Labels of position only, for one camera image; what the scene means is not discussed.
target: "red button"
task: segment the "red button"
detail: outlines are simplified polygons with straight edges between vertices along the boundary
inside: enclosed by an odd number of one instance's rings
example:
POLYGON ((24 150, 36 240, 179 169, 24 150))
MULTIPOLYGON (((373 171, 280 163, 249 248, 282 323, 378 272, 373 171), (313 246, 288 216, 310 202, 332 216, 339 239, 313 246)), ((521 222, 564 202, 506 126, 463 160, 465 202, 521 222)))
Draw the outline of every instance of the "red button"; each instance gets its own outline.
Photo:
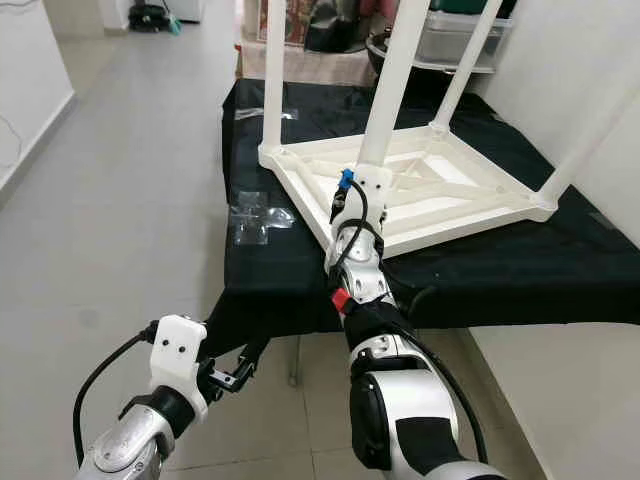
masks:
POLYGON ((351 299, 351 295, 344 288, 339 288, 331 296, 331 301, 340 313, 344 313, 344 306, 351 299))

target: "blue connector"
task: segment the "blue connector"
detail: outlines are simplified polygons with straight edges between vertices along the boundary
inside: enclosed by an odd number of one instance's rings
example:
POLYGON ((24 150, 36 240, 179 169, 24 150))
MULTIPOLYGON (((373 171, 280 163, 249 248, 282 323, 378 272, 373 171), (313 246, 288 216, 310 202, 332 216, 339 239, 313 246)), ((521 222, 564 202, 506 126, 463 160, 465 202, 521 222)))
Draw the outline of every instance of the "blue connector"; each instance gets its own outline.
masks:
POLYGON ((345 190, 349 190, 349 188, 351 187, 351 184, 349 183, 350 180, 353 180, 353 171, 349 170, 348 168, 345 168, 342 171, 342 178, 340 179, 340 188, 344 188, 345 190))

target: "white baseboard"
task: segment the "white baseboard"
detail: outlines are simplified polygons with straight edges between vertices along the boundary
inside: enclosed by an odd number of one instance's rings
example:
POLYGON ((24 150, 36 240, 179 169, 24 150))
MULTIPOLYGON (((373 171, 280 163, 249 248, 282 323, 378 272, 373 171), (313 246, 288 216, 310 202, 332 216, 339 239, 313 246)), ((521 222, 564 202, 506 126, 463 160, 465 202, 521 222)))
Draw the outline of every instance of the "white baseboard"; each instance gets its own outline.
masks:
POLYGON ((24 148, 21 157, 9 171, 0 178, 0 208, 4 206, 24 175, 29 170, 38 155, 44 150, 49 140, 53 137, 60 124, 73 109, 76 94, 71 91, 60 102, 58 108, 49 116, 35 138, 24 148))

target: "table leg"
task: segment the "table leg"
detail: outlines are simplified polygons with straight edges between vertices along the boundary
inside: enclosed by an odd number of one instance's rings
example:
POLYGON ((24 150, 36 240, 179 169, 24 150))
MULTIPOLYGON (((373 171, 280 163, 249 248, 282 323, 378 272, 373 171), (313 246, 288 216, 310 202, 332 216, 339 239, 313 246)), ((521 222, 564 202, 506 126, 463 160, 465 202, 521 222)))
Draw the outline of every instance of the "table leg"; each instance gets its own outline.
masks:
POLYGON ((294 388, 300 384, 300 338, 295 336, 289 353, 289 386, 294 388))

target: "table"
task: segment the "table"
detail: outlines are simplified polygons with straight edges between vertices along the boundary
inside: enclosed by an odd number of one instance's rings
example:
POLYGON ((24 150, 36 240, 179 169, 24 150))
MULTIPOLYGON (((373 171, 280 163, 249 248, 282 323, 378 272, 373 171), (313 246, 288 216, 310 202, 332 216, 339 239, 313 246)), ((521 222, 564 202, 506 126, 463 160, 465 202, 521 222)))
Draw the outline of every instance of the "table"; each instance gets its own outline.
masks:
MULTIPOLYGON (((409 85, 397 128, 427 124, 441 88, 409 85)), ((373 91, 285 84, 283 142, 363 133, 373 91)), ((208 319, 208 350, 226 352, 253 335, 300 335, 340 329, 329 301, 324 252, 275 176, 258 165, 263 82, 239 80, 224 105, 223 171, 231 204, 238 192, 268 192, 269 204, 296 215, 292 228, 269 231, 267 245, 234 245, 227 232, 225 289, 208 319)), ((515 128, 482 99, 463 95, 452 130, 537 189, 552 171, 515 128)), ((640 321, 640 252, 577 190, 570 188, 546 223, 520 222, 389 259, 395 276, 417 290, 394 288, 411 303, 416 328, 640 321)))

